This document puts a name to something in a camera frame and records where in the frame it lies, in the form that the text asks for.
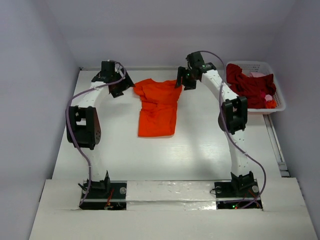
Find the orange t shirt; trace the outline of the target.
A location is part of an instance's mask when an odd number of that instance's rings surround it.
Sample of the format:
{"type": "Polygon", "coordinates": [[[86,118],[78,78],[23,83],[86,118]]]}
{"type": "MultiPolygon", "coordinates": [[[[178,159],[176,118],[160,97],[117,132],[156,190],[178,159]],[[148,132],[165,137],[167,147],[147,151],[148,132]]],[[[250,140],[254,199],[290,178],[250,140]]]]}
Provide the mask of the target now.
{"type": "Polygon", "coordinates": [[[151,78],[139,81],[133,88],[139,96],[138,136],[157,138],[173,136],[176,131],[178,100],[182,87],[176,80],[156,82],[151,78]]]}

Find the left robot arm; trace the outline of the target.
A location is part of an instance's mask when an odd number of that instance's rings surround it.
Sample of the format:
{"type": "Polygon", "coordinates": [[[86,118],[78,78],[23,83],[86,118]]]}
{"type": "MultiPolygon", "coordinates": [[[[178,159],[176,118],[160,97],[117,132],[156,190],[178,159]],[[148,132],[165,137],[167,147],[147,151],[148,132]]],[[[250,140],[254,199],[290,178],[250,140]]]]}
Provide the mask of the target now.
{"type": "Polygon", "coordinates": [[[122,63],[115,60],[101,62],[100,71],[90,81],[90,87],[68,101],[65,109],[66,136],[69,143],[79,151],[87,162],[88,178],[82,188],[84,202],[90,193],[104,198],[110,194],[110,177],[102,176],[101,155],[95,147],[100,143],[102,130],[98,108],[106,95],[120,97],[133,88],[131,77],[122,63]]]}

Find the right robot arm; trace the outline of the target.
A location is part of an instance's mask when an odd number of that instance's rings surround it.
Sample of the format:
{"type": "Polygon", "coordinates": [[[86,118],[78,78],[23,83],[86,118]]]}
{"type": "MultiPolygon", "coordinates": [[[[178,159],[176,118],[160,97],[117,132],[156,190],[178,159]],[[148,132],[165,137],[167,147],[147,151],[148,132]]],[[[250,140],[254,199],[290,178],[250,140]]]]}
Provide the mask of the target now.
{"type": "Polygon", "coordinates": [[[249,190],[256,186],[253,172],[248,166],[245,151],[244,130],[248,122],[248,101],[231,90],[211,62],[205,62],[201,51],[186,57],[187,67],[180,66],[175,86],[194,90],[197,82],[204,84],[219,103],[218,124],[224,132],[231,157],[231,179],[216,181],[214,194],[218,198],[245,198],[249,190]]]}

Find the white plastic basket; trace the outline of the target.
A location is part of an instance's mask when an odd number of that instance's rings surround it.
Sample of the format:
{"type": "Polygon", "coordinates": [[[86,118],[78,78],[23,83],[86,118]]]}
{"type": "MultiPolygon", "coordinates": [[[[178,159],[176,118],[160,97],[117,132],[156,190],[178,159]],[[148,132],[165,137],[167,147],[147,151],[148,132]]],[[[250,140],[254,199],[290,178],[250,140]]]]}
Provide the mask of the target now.
{"type": "Polygon", "coordinates": [[[273,82],[276,87],[275,94],[272,96],[272,99],[276,102],[275,108],[248,108],[248,113],[250,114],[261,114],[261,115],[269,115],[271,113],[275,112],[281,112],[284,111],[286,108],[285,99],[283,97],[281,88],[278,84],[276,75],[274,71],[272,70],[271,66],[264,61],[251,61],[251,60],[235,60],[235,61],[229,61],[228,64],[234,64],[239,66],[242,69],[242,72],[248,76],[250,73],[261,73],[264,75],[273,74],[273,82]]]}

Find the dark red t shirt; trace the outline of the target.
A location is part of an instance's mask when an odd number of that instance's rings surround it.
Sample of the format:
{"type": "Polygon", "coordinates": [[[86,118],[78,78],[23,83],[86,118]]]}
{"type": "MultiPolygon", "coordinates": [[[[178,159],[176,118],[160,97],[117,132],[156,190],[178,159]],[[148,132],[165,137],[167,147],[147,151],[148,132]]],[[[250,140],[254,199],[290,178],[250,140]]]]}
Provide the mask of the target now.
{"type": "Polygon", "coordinates": [[[245,75],[238,65],[228,64],[226,67],[226,81],[233,92],[238,94],[240,97],[247,98],[249,108],[248,100],[254,96],[254,84],[252,78],[245,75]]]}

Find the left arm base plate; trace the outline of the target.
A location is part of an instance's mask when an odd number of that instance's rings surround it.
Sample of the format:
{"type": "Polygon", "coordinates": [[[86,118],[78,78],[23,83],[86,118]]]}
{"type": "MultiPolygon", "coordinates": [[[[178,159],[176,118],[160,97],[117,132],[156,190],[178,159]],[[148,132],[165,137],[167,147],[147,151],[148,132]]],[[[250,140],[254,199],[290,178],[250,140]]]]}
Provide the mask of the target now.
{"type": "Polygon", "coordinates": [[[127,182],[111,181],[106,188],[103,181],[93,181],[83,203],[79,206],[82,210],[126,210],[127,182]]]}

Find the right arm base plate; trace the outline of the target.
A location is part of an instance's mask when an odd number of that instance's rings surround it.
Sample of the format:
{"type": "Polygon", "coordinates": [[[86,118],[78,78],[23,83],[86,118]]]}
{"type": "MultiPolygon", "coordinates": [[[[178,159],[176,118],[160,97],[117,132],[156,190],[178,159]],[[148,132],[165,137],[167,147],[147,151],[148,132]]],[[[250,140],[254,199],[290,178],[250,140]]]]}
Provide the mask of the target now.
{"type": "Polygon", "coordinates": [[[214,183],[210,193],[215,196],[218,210],[263,209],[260,197],[254,201],[260,193],[256,182],[241,193],[236,193],[231,182],[218,181],[214,183]]]}

